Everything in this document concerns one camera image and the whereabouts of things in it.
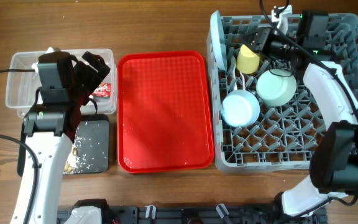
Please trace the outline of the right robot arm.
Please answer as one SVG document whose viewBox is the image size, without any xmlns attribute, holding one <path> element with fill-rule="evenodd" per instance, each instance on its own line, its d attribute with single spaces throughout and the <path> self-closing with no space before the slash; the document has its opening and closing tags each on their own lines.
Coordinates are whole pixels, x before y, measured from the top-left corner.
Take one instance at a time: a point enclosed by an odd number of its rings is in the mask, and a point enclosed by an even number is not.
<svg viewBox="0 0 358 224">
<path fill-rule="evenodd" d="M 264 57 L 290 63 L 315 99 L 326 128 L 315 150 L 308 176 L 274 199 L 273 219 L 281 222 L 309 217 L 334 200 L 358 199 L 358 101 L 336 62 L 325 49 L 328 13 L 305 10 L 296 36 L 281 29 L 283 9 L 276 8 L 267 26 L 241 35 L 241 42 Z"/>
</svg>

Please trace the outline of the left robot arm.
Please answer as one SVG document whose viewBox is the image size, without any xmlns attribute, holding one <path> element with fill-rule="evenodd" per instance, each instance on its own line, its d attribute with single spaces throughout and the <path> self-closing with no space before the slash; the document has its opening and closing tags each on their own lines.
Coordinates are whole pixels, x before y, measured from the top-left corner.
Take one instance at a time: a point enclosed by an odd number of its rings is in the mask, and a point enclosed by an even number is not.
<svg viewBox="0 0 358 224">
<path fill-rule="evenodd" d="M 83 119 L 81 107 L 110 73 L 102 56 L 52 51 L 39 57 L 41 85 L 24 116 L 26 150 L 11 223 L 55 223 L 63 170 Z"/>
</svg>

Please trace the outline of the white tissue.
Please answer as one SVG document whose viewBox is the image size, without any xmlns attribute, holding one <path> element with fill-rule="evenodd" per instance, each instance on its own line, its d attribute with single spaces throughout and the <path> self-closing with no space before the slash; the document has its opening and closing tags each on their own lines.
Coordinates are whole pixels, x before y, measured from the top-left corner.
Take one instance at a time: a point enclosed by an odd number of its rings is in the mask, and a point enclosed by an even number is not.
<svg viewBox="0 0 358 224">
<path fill-rule="evenodd" d="M 39 73 L 39 63 L 38 62 L 33 63 L 32 69 L 34 69 L 35 73 Z"/>
</svg>

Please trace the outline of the light blue small bowl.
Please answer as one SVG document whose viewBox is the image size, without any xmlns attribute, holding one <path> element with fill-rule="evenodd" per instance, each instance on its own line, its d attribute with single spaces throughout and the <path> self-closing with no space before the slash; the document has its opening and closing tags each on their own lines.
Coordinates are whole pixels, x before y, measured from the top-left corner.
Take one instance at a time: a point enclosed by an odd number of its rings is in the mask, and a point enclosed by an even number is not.
<svg viewBox="0 0 358 224">
<path fill-rule="evenodd" d="M 221 105 L 223 120 L 232 127 L 247 127 L 254 124 L 260 114 L 257 98 L 247 90 L 234 90 Z"/>
</svg>

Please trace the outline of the white plastic fork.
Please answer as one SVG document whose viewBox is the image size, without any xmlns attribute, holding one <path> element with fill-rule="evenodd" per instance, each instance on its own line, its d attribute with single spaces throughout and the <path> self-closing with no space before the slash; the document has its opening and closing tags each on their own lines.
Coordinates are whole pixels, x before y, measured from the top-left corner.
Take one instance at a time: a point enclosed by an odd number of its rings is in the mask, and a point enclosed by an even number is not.
<svg viewBox="0 0 358 224">
<path fill-rule="evenodd" d="M 242 78 L 242 89 L 243 90 L 246 90 L 246 79 L 245 79 L 245 76 L 242 72 L 239 72 L 241 78 Z"/>
</svg>

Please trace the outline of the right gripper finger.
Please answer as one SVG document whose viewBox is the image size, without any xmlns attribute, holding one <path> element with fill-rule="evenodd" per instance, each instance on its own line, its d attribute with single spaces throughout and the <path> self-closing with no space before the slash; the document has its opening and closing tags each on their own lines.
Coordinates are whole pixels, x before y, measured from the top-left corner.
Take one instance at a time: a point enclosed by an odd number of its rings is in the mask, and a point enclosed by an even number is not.
<svg viewBox="0 0 358 224">
<path fill-rule="evenodd" d="M 254 53 L 260 53 L 261 49 L 259 47 L 259 43 L 254 39 L 248 40 L 246 38 L 241 38 L 241 42 Z"/>
<path fill-rule="evenodd" d="M 259 40 L 260 36 L 263 34 L 262 29 L 257 29 L 250 31 L 244 34 L 244 40 Z"/>
</svg>

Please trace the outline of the light blue plate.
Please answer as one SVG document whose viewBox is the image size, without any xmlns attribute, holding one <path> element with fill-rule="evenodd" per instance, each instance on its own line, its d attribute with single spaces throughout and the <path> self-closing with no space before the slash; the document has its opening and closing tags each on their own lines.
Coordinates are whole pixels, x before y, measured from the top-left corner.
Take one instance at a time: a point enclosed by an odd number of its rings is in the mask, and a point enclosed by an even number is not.
<svg viewBox="0 0 358 224">
<path fill-rule="evenodd" d="M 211 43 L 214 57 L 220 70 L 227 70 L 226 40 L 223 29 L 223 22 L 219 11 L 212 13 L 210 17 Z"/>
</svg>

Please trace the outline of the red snack wrapper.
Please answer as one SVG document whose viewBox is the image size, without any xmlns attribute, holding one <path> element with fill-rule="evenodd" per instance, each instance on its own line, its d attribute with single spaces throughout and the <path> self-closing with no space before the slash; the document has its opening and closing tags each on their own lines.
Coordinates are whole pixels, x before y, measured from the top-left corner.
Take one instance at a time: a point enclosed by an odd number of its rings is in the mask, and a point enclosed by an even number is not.
<svg viewBox="0 0 358 224">
<path fill-rule="evenodd" d="M 99 84 L 94 92 L 91 94 L 92 96 L 106 98 L 111 96 L 111 83 L 101 83 Z"/>
</svg>

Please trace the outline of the green bowl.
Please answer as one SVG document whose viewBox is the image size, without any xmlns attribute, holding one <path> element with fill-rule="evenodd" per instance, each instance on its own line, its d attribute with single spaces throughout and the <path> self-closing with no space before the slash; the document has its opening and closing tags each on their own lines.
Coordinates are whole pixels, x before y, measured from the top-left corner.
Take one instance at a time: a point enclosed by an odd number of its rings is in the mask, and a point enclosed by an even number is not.
<svg viewBox="0 0 358 224">
<path fill-rule="evenodd" d="M 256 91 L 263 104 L 282 106 L 288 103 L 297 89 L 295 77 L 286 70 L 271 69 L 257 79 Z"/>
</svg>

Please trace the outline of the yellow plastic cup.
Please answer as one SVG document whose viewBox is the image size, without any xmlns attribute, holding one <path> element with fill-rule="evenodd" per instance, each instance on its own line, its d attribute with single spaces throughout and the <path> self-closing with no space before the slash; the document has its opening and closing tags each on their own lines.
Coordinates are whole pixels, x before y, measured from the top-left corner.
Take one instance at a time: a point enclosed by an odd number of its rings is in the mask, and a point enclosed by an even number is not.
<svg viewBox="0 0 358 224">
<path fill-rule="evenodd" d="M 260 57 L 246 45 L 242 45 L 236 60 L 236 67 L 241 73 L 251 74 L 258 70 Z"/>
</svg>

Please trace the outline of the white plastic spoon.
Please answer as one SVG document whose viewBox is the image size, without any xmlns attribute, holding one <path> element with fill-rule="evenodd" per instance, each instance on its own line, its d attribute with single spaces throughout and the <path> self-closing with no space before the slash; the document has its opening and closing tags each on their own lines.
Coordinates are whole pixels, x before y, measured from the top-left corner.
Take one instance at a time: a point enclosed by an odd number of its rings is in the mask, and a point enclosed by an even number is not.
<svg viewBox="0 0 358 224">
<path fill-rule="evenodd" d="M 236 78 L 236 58 L 235 56 L 232 56 L 230 59 L 230 76 L 231 76 L 231 82 L 229 84 L 229 87 L 231 90 L 237 90 L 237 78 Z"/>
</svg>

